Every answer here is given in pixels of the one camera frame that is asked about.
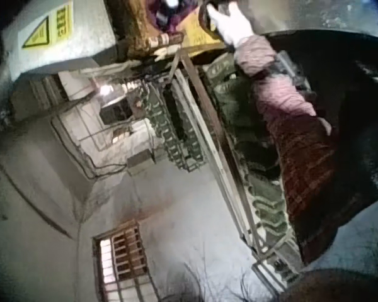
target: triangle warning symbol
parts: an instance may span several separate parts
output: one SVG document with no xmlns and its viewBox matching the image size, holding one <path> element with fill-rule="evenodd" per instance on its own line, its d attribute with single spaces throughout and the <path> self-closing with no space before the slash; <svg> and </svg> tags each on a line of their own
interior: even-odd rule
<svg viewBox="0 0 378 302">
<path fill-rule="evenodd" d="M 49 16 L 42 20 L 34 29 L 32 34 L 26 39 L 22 48 L 31 48 L 36 46 L 48 45 L 49 39 Z"/>
</svg>

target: light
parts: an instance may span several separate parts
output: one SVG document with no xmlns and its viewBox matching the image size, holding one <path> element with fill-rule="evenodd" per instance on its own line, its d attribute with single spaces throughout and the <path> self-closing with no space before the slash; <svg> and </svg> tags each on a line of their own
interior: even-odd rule
<svg viewBox="0 0 378 302">
<path fill-rule="evenodd" d="M 104 85 L 104 86 L 101 86 L 100 94 L 102 94 L 103 96 L 107 96 L 112 91 L 113 91 L 113 87 L 111 85 Z"/>
</svg>

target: window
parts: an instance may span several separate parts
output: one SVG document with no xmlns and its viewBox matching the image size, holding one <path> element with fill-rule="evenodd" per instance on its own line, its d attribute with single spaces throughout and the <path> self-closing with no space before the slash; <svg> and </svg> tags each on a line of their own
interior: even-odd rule
<svg viewBox="0 0 378 302">
<path fill-rule="evenodd" d="M 158 301 L 136 221 L 96 238 L 94 255 L 102 301 Z"/>
</svg>

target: white wall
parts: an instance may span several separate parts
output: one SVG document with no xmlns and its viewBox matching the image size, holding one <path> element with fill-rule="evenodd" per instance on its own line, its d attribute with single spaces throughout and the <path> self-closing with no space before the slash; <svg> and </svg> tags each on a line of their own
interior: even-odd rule
<svg viewBox="0 0 378 302">
<path fill-rule="evenodd" d="M 208 166 L 187 173 L 164 160 L 134 177 L 126 174 L 109 201 L 82 226 L 81 301 L 96 301 L 92 237 L 131 218 L 140 220 L 150 273 L 161 295 L 176 289 L 173 281 L 187 275 L 187 264 L 208 284 L 214 301 L 234 300 L 231 291 L 240 292 L 243 274 L 253 297 L 268 296 L 250 270 L 255 260 L 240 241 Z"/>
<path fill-rule="evenodd" d="M 6 300 L 74 301 L 79 230 L 74 212 L 81 212 L 91 186 L 47 120 L 0 139 L 0 292 Z"/>
</svg>

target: gloved hand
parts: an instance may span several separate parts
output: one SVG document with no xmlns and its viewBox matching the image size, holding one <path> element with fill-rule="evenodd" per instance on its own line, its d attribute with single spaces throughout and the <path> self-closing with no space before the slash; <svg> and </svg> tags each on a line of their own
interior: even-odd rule
<svg viewBox="0 0 378 302">
<path fill-rule="evenodd" d="M 228 5 L 229 16 L 219 13 L 213 5 L 207 5 L 207 12 L 220 35 L 228 45 L 237 48 L 246 38 L 253 36 L 251 23 L 239 10 L 237 2 Z"/>
</svg>

